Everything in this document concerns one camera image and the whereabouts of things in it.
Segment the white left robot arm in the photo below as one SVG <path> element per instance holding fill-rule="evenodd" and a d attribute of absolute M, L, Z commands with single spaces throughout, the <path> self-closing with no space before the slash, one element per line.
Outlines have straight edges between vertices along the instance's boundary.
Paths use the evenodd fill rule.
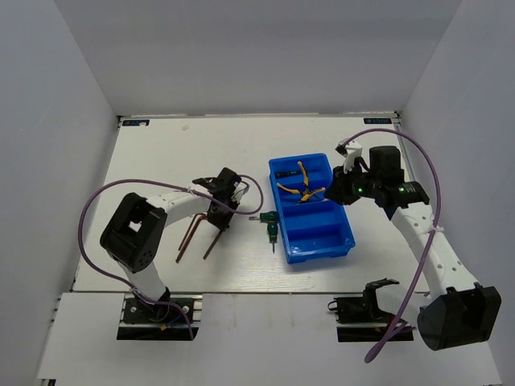
<path fill-rule="evenodd" d="M 170 293 L 159 277 L 154 259 L 164 229 L 179 220 L 200 214 L 224 232 L 245 191 L 241 177 L 225 167 L 215 178 L 193 181 L 205 188 L 198 195 L 192 191 L 173 191 L 150 198 L 136 193 L 126 195 L 105 230 L 100 245 L 115 260 L 143 300 L 142 311 L 154 321 L 163 320 L 170 311 Z"/>

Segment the slim black green screwdriver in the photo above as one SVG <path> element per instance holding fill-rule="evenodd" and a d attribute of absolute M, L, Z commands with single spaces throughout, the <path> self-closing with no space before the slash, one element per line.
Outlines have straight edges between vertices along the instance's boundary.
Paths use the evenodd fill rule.
<path fill-rule="evenodd" d="M 291 176 L 295 176 L 295 175 L 300 175 L 300 174 L 302 174 L 301 171 L 293 170 L 293 171 L 286 171 L 286 172 L 275 173 L 274 176 L 275 176 L 276 179 L 283 179 L 283 178 L 287 178 L 287 177 L 291 177 Z"/>

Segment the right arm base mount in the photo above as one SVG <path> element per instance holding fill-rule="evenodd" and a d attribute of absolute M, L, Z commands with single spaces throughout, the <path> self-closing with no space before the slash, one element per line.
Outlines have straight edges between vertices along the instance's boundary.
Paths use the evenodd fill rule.
<path fill-rule="evenodd" d="M 335 296 L 328 311 L 336 317 L 339 343 L 378 343 L 398 311 L 406 289 L 394 279 L 371 281 L 358 294 Z"/>

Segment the brown hex key medium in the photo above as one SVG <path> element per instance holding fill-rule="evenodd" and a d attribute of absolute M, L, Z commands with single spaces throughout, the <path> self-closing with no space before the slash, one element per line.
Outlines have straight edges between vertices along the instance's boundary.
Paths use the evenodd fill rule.
<path fill-rule="evenodd" d="M 213 248 L 215 247 L 216 243 L 221 238 L 224 232 L 224 230 L 219 230 L 219 232 L 214 237 L 212 243 L 208 246 L 208 249 L 206 250 L 205 254 L 203 255 L 203 260 L 207 260 L 209 254 L 212 252 Z"/>

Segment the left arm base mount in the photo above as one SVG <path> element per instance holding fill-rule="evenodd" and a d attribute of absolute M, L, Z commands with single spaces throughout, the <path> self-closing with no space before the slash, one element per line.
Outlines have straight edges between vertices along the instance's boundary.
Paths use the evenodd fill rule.
<path fill-rule="evenodd" d="M 118 341 L 176 341 L 187 342 L 195 338 L 200 328 L 202 297 L 171 298 L 179 306 L 148 305 L 140 299 L 127 296 L 117 328 Z"/>

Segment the yellow black pliers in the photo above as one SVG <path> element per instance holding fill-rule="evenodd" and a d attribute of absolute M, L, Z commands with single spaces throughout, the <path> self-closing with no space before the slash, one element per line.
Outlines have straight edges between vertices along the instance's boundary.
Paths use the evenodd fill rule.
<path fill-rule="evenodd" d="M 317 199 L 321 199 L 319 194 L 322 194 L 326 191 L 326 187 L 318 187 L 311 188 L 310 179 L 307 173 L 307 170 L 301 161 L 297 161 L 298 170 L 302 172 L 300 174 L 302 176 L 302 182 L 298 187 L 287 187 L 286 185 L 279 182 L 280 179 L 276 179 L 276 186 L 278 189 L 285 191 L 292 195 L 297 195 L 299 197 L 298 203 L 308 203 L 310 199 L 313 197 Z"/>

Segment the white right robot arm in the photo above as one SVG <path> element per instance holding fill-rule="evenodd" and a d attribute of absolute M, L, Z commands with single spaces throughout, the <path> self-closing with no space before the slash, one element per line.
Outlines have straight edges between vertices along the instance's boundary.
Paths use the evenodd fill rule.
<path fill-rule="evenodd" d="M 464 267 L 443 231 L 433 225 L 435 215 L 420 183 L 406 181 L 401 153 L 395 146 L 375 146 L 369 160 L 357 142 L 339 144 L 344 158 L 333 170 L 325 198 L 350 205 L 373 199 L 403 235 L 417 261 L 430 294 L 413 296 L 409 308 L 424 343 L 433 351 L 489 340 L 501 307 L 495 287 L 482 286 Z"/>

